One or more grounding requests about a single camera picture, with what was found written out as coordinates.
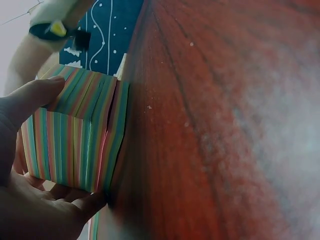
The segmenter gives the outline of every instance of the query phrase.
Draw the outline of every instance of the hand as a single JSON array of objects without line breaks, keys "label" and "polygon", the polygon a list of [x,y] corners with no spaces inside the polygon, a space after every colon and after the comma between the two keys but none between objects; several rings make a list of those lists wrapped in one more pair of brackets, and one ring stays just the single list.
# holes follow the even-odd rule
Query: hand
[{"label": "hand", "polygon": [[43,180],[12,170],[17,131],[64,84],[61,77],[35,80],[0,98],[0,239],[76,240],[106,204],[103,193],[90,195],[58,184],[51,191],[39,190]]}]

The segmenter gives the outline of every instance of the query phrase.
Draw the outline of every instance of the red wooden table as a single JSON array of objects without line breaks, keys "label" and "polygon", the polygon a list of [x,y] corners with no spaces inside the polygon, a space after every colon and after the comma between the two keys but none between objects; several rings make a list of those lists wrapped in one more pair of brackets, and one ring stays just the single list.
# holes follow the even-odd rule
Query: red wooden table
[{"label": "red wooden table", "polygon": [[320,2],[145,0],[113,179],[123,239],[320,239]]}]

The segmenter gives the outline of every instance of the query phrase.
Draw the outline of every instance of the pastel paper sheet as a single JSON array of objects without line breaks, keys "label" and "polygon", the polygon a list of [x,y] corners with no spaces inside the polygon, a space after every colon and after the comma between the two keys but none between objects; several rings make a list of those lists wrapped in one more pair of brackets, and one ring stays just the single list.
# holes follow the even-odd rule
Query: pastel paper sheet
[{"label": "pastel paper sheet", "polygon": [[43,78],[57,75],[66,80],[60,95],[21,127],[28,170],[57,184],[108,191],[124,136],[129,84],[64,65]]}]

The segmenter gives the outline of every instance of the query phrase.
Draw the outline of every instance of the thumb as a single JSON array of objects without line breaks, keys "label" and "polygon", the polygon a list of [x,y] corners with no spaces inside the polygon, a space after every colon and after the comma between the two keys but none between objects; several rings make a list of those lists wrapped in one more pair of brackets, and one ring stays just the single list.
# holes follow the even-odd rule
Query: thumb
[{"label": "thumb", "polygon": [[2,99],[6,117],[18,131],[38,108],[52,102],[65,86],[62,76],[33,80]]}]

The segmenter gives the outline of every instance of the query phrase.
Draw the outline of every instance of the colorful paper stack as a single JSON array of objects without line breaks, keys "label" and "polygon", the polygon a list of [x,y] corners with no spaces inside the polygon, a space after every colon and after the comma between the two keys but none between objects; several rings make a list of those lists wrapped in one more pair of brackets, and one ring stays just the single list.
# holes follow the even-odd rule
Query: colorful paper stack
[{"label": "colorful paper stack", "polygon": [[129,84],[82,68],[56,65],[57,99],[21,128],[32,176],[88,192],[108,190],[123,140]]}]

